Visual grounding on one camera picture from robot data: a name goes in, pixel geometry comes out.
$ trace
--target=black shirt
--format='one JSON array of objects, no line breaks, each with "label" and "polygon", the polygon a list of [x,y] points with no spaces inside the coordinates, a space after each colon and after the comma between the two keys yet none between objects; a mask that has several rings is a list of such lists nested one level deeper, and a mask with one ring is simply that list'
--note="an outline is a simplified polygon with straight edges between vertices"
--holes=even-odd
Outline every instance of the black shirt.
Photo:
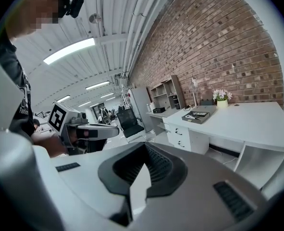
[{"label": "black shirt", "polygon": [[31,109],[31,86],[24,69],[17,59],[16,50],[17,48],[8,39],[6,31],[3,30],[0,35],[0,64],[24,94],[24,98],[13,117],[9,130],[19,133],[30,140],[31,135],[35,131]]}]

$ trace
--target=chair seat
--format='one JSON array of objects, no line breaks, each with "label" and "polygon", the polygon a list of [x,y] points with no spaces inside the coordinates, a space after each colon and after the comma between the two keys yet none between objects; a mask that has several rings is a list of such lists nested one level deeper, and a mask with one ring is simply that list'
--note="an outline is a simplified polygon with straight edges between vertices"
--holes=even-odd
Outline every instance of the chair seat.
[{"label": "chair seat", "polygon": [[123,134],[126,138],[129,138],[132,135],[135,135],[137,133],[139,133],[140,131],[143,131],[144,128],[140,125],[134,125],[126,130],[123,131]]}]

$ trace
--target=black chair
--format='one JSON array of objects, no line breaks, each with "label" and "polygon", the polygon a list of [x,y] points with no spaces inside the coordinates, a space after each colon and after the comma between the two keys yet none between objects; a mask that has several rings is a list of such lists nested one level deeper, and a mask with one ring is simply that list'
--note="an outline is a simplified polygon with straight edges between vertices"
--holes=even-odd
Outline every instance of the black chair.
[{"label": "black chair", "polygon": [[121,110],[117,113],[118,120],[123,129],[123,134],[127,138],[138,134],[141,131],[144,131],[144,128],[137,123],[137,118],[133,113],[132,109]]}]

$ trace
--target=drawer handle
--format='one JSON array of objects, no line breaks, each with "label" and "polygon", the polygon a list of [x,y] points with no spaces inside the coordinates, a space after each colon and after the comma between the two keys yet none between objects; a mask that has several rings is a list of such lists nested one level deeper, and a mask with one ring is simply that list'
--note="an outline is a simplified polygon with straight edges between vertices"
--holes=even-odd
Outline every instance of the drawer handle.
[{"label": "drawer handle", "polygon": [[182,145],[180,144],[180,141],[178,141],[178,145],[180,145],[181,147],[184,147],[184,146],[182,146]]},{"label": "drawer handle", "polygon": [[178,135],[182,135],[182,133],[178,133],[178,128],[175,129],[175,133],[177,133]]}]

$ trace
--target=mesh chair backrest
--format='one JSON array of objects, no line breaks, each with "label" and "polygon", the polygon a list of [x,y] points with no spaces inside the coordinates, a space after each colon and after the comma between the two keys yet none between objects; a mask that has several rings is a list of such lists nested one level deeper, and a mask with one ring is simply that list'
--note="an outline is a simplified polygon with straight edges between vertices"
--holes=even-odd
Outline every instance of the mesh chair backrest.
[{"label": "mesh chair backrest", "polygon": [[123,130],[133,127],[137,124],[137,119],[132,109],[121,110],[117,113],[117,117]]}]

